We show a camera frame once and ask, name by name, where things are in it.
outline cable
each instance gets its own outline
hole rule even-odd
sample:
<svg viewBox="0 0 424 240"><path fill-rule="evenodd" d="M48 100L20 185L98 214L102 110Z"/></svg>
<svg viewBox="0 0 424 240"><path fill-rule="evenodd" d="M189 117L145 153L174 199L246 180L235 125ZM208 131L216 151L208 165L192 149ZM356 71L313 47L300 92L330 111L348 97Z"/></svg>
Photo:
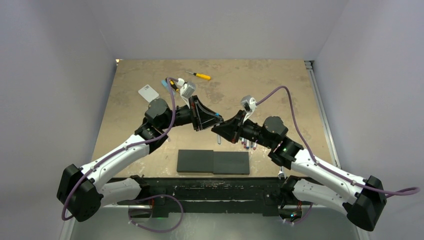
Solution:
<svg viewBox="0 0 424 240"><path fill-rule="evenodd" d="M162 135L160 135L160 136L158 136L158 137L155 137L155 138L152 138L152 139L150 139L150 140L145 140L145 141L139 141L139 142L135 142L135 143L132 143L132 144L129 144L129 145L127 145L127 148L131 148L131 147L134 147L134 146L137 146L137 145L141 145L141 144L148 144L148 143L151 143L151 142L155 142L155 141L157 141L157 140L159 140L159 139L161 139L161 138L163 138L164 136L166 136L169 132L170 132L170 130L171 130L171 128L172 128L172 126L174 125L174 122L175 122L175 115L176 115L176 113L175 113L175 111L176 111L176 107L175 107L175 99L174 99L174 94L173 94L173 92L172 92L172 87L171 87L171 83L170 83L170 80L172 80L172 81L177 81L175 78L172 78L172 77L167 77L166 78L166 82L168 83L168 91L169 91L169 94L170 94L170 96L171 96L171 101L172 101L172 118L171 118L171 122L170 122L170 124L169 124L169 127L168 127L168 129L166 129L166 131L164 132L164 133L162 133ZM113 156L115 156L116 154L118 154L118 153L120 153L120 152L123 152L123 151L125 151L126 149L125 148L120 148L120 149L118 149L118 150L115 150L114 152L112 152L112 153L110 153L109 155L107 155L107 156L105 156L102 160L100 160L100 161L98 161L98 163L97 164L95 164L94 166L93 166L93 168L90 168L77 182L76 182L76 184L73 186L73 188L72 188L72 190L69 192L69 194L68 194L68 196L67 196L67 198L66 198L66 200L65 200L65 203L63 204L63 209L62 209L62 215L61 215L61 217L62 217L62 220L63 221L68 221L68 220L70 220L71 218L73 218L74 216L73 215L70 215L70 216L68 216L68 217L66 217L66 210L68 209L68 206L69 206L69 202L70 202L70 200L71 200L71 197L74 195L74 193L75 193L75 191L77 190L77 188L83 183L83 181L87 178L87 176L88 175L90 175L92 172L93 172L93 170L95 170L95 169L97 169L101 164L103 164L104 162L106 162L107 160L109 160L110 158L112 158Z"/></svg>
<svg viewBox="0 0 424 240"><path fill-rule="evenodd" d="M256 105L257 106L260 105L261 103L263 103L265 100L267 100L269 97L271 97L275 92L277 92L280 89L285 89L285 91L287 92L288 102L290 103L291 117L293 118L294 127L296 128L297 134L302 139L302 142L305 144L305 146L307 148L307 151L309 152L309 155L310 155L310 157L312 158L312 160L313 160L313 162L315 164L317 164L318 166L320 166L322 169L326 170L327 172L329 172L331 174L334 174L337 177L339 177L339 178L341 178L341 179L343 179L345 181L348 181L349 183L354 184L354 185L356 185L358 187L361 187L361 188L364 188L364 189L368 189L368 190L371 190L371 191L374 191L374 192L377 192L377 193L387 194L386 195L386 198L390 198L390 197L393 197L393 196L408 196L408 195L413 195L413 194L418 193L421 190L417 186L408 187L408 188L401 189L401 190L398 190L398 191L386 191L386 190L381 190L381 189L378 189L378 188L366 186L366 185L357 183L354 180L352 180L352 179L350 179L350 178L348 178L346 176L343 176L340 173L335 172L332 169L330 169L330 168L322 165L321 163L317 162L317 160L315 159L315 155L312 153L311 147L306 142L306 139L304 138L304 136L301 134L301 131L299 130L298 123L296 122L296 117L295 117L295 109L294 109L293 103L292 103L292 96L290 94L289 89L286 86L279 86L279 87L277 87L271 93L269 93L266 97L264 97L262 100L258 101L256 103Z"/></svg>
<svg viewBox="0 0 424 240"><path fill-rule="evenodd" d="M168 232L171 232L172 230L178 228L178 226L183 221L184 210L183 210L183 205L181 205L181 202L178 201L178 199L176 199L175 197L173 197L171 195L167 195L167 194L159 194L159 195L154 195L154 196L146 197L146 198L143 198L143 199L137 199L136 201L137 202L143 202L143 201L150 200L150 199L155 199L155 198L158 198L158 197L166 197L166 198L173 199L178 204L179 209L181 210L181 216L179 217L178 222L173 227L168 228L168 229L165 229L165 230L157 230L157 229L153 229L153 228L149 228L149 227L140 225L140 224L136 223L131 218L131 209L128 209L128 218L129 218L128 224L131 223L131 224L135 225L136 227L142 228L144 230L147 230L147 231L150 231L150 232L153 232L153 233L158 233L158 234L168 233Z"/></svg>

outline beige table surface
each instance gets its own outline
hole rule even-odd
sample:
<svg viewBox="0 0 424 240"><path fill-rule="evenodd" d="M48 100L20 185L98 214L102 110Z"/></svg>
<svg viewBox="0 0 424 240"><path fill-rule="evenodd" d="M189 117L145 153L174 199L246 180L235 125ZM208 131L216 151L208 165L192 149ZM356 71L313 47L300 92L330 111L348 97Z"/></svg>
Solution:
<svg viewBox="0 0 424 240"><path fill-rule="evenodd" d="M197 72L210 75L207 81L188 73ZM213 60L121 60L116 70L109 99L95 145L93 160L100 158L123 143L142 123L148 103L138 90L146 84L153 87L171 107L170 95L162 86L165 77L183 78L196 84L194 92L200 101L211 110L232 118L242 109L240 100L251 95L257 101L280 85L286 85L292 95L295 115L301 133L310 144L314 154L331 163L320 113L315 101L308 72L303 60L270 59L213 59ZM175 103L183 106L179 95ZM280 116L289 129L288 136L301 143L293 125L289 101L284 89L279 90L260 105L250 117L262 125L268 116ZM173 128L165 142L152 154L137 160L121 171L117 177L145 175L146 177L245 177L243 175L213 175L211 173L177 173L179 149L246 151L241 143L231 144L222 139L217 144L217 136L210 129L194 131L193 126ZM274 177L279 172L269 157L270 150L258 146L249 151L251 177ZM286 170L289 175L299 175Z"/></svg>

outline white wall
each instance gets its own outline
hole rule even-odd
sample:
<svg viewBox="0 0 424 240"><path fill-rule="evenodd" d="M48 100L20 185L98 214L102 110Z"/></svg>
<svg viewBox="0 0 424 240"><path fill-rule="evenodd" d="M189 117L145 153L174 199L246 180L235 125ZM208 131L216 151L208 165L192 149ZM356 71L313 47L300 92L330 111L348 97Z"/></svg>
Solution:
<svg viewBox="0 0 424 240"><path fill-rule="evenodd" d="M84 0L0 7L0 239L58 239L63 169L87 162L114 59Z"/></svg>
<svg viewBox="0 0 424 240"><path fill-rule="evenodd" d="M349 1L315 75L342 167L424 187L424 1ZM392 197L374 239L422 239L424 194Z"/></svg>
<svg viewBox="0 0 424 240"><path fill-rule="evenodd" d="M317 57L348 0L88 0L120 59Z"/></svg>

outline white rectangular object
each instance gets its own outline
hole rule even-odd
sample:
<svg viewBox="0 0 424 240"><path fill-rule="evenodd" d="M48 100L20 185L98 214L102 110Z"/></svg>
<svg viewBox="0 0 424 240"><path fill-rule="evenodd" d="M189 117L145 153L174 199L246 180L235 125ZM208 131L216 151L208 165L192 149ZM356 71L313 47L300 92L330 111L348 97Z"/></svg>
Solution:
<svg viewBox="0 0 424 240"><path fill-rule="evenodd" d="M149 103L159 98L159 93L155 91L149 84L138 90L138 93Z"/></svg>

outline yellow screwdriver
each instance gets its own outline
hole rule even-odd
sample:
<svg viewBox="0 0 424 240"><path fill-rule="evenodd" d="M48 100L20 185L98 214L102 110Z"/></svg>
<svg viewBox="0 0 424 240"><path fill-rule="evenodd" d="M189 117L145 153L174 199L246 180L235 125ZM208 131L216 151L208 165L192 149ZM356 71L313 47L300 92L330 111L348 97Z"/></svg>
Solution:
<svg viewBox="0 0 424 240"><path fill-rule="evenodd" d="M211 80L211 77L205 74L200 74L200 73L190 72L190 71L186 71L186 73L193 74L194 76L199 77L201 79Z"/></svg>

